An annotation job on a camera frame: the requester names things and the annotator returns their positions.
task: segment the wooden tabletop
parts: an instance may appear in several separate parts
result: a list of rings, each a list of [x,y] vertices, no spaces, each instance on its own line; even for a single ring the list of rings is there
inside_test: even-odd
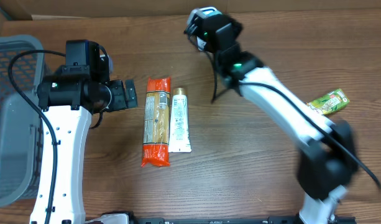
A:
[[[381,9],[233,14],[239,42],[259,56],[302,101],[342,88],[351,102],[330,116],[357,133],[361,160],[381,180]],[[105,114],[88,133],[83,198],[87,218],[112,210],[138,217],[256,218],[296,214],[303,191],[298,152],[284,132],[233,91],[210,104],[209,61],[182,34],[187,16],[5,22],[3,35],[30,34],[45,49],[89,39],[114,61],[112,79],[135,80],[139,107]],[[63,58],[47,55],[56,69]],[[188,90],[192,153],[170,167],[140,167],[148,77],[172,77]],[[337,214],[381,223],[381,195],[358,172]],[[0,208],[0,223],[27,223],[35,200]]]

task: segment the orange package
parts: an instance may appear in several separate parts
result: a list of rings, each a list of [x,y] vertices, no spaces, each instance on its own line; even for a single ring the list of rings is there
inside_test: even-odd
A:
[[[169,166],[171,78],[147,82],[142,167]]]

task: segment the plastic container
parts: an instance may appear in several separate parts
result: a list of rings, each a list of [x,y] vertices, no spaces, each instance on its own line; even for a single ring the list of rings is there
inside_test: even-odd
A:
[[[32,36],[0,37],[0,207],[34,198],[38,192],[42,122],[13,89],[7,75],[11,58],[35,49],[43,48]],[[13,67],[15,81],[36,105],[36,86],[46,71],[44,54],[26,55]]]

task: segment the white tube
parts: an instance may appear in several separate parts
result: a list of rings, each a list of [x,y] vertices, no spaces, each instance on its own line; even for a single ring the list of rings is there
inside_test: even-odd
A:
[[[176,88],[173,91],[168,152],[191,152],[188,125],[188,98],[183,88]]]

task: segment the green snack wrapper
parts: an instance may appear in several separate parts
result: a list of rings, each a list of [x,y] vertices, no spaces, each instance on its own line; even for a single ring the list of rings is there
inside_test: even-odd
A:
[[[345,108],[349,102],[350,100],[345,93],[341,89],[337,89],[306,105],[318,114],[327,115]]]

